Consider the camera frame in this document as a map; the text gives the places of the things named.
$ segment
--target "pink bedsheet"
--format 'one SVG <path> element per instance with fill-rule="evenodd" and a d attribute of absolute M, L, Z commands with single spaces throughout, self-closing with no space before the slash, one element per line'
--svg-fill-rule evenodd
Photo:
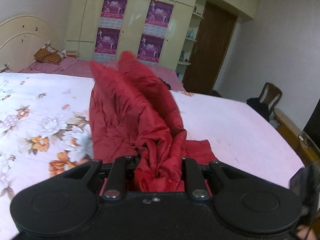
<path fill-rule="evenodd" d="M 208 140 L 219 161 L 287 188 L 303 167 L 282 136 L 247 104 L 192 93 L 172 95 L 187 140 Z"/>
<path fill-rule="evenodd" d="M 59 65 L 36 62 L 21 70 L 20 73 L 46 73 L 92 78 L 89 62 L 66 57 Z M 118 68 L 116 62 L 106 62 L 104 65 L 114 69 Z M 154 65 L 148 65 L 148 67 L 157 77 L 168 83 L 172 90 L 185 91 L 174 70 Z"/>

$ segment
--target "striped pillow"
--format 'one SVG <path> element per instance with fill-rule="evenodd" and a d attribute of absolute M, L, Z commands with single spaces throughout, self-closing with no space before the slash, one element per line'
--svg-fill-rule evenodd
<path fill-rule="evenodd" d="M 51 44 L 46 44 L 35 54 L 35 60 L 38 62 L 47 62 L 59 64 L 64 59 L 64 54 L 54 49 Z"/>

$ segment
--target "poster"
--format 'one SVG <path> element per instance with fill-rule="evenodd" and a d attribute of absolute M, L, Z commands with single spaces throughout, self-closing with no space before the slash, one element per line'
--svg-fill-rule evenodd
<path fill-rule="evenodd" d="M 93 60 L 104 62 L 116 58 L 120 30 L 98 28 Z"/>
<path fill-rule="evenodd" d="M 120 29 L 128 0 L 104 0 L 99 27 Z"/>
<path fill-rule="evenodd" d="M 151 0 L 143 33 L 164 38 L 172 11 L 173 4 Z"/>
<path fill-rule="evenodd" d="M 137 59 L 148 64 L 159 63 L 163 42 L 164 38 L 142 34 Z"/>

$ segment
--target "blue vase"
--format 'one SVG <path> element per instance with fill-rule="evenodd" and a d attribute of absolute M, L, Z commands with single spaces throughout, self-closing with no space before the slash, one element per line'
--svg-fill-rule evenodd
<path fill-rule="evenodd" d="M 194 30 L 192 29 L 192 30 L 189 30 L 188 31 L 188 38 L 190 38 L 190 39 L 193 39 L 193 36 L 195 35 L 195 32 L 194 32 Z"/>

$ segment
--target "chair backrest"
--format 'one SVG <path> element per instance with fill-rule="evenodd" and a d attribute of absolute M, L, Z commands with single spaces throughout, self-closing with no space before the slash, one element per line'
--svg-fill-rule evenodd
<path fill-rule="evenodd" d="M 259 96 L 259 100 L 261 101 L 263 95 L 265 94 L 267 89 L 267 95 L 266 98 L 262 101 L 262 103 L 267 104 L 268 106 L 271 104 L 271 102 L 278 97 L 272 104 L 272 106 L 269 108 L 269 115 L 272 113 L 275 106 L 279 103 L 281 97 L 282 97 L 282 91 L 276 87 L 274 84 L 266 82 L 264 84 L 264 87 L 262 89 L 262 92 Z"/>

